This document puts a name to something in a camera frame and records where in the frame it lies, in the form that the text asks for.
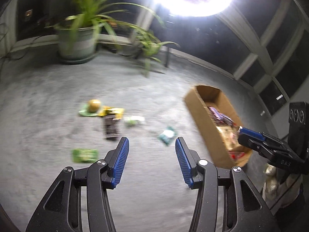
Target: gray fabric surface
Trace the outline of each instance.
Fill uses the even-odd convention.
[[[185,59],[171,56],[166,74],[151,72],[147,79],[135,61],[126,57],[101,52],[89,63],[66,66],[59,64],[56,49],[33,48],[23,59],[5,63],[2,70],[0,202],[21,231],[64,167],[89,166],[73,163],[72,149],[96,148],[104,158],[116,147],[117,142],[104,138],[101,118],[78,116],[89,99],[123,107],[126,116],[146,118],[145,125],[133,128],[120,123],[121,134],[129,138],[130,152],[120,184],[108,192],[118,232],[188,231],[197,191],[184,183],[175,147],[165,146],[157,136],[170,125],[190,149],[211,161],[183,102],[192,85],[222,89],[246,127],[267,131],[259,115],[262,107],[252,93]],[[254,153],[246,166],[257,188],[262,187],[263,164]],[[82,212],[87,227],[85,197]]]

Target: wall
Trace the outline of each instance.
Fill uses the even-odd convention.
[[[309,102],[309,77],[305,80],[302,86],[297,90],[291,102],[306,101]],[[289,104],[285,104],[272,117],[272,123],[278,133],[279,138],[284,137],[289,132]]]

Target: yellow round object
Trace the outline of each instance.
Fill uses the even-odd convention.
[[[97,99],[91,99],[88,101],[88,111],[90,113],[95,113],[100,109],[101,102]]]

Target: potted plant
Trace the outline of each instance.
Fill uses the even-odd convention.
[[[59,37],[59,54],[63,60],[87,61],[95,53],[98,34],[102,27],[111,36],[116,36],[113,25],[127,26],[144,32],[135,25],[124,21],[117,21],[110,16],[112,13],[125,12],[124,9],[109,10],[117,4],[130,4],[140,6],[160,18],[149,8],[135,3],[108,3],[109,0],[72,0],[76,5],[79,14],[69,16],[54,27]]]
[[[166,44],[175,44],[180,47],[177,43],[166,41],[161,42],[158,38],[156,38],[152,31],[139,31],[136,36],[137,41],[140,42],[140,46],[143,50],[143,54],[145,56],[145,76],[148,77],[151,65],[151,59],[160,62],[161,60],[153,57],[157,54],[161,48],[161,46]]]

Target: plant pot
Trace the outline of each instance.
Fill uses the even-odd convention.
[[[70,31],[70,29],[57,28],[60,57],[65,61],[88,61],[94,55],[97,44],[97,38],[93,35],[94,28],[78,29],[76,41],[73,44],[70,41]]]

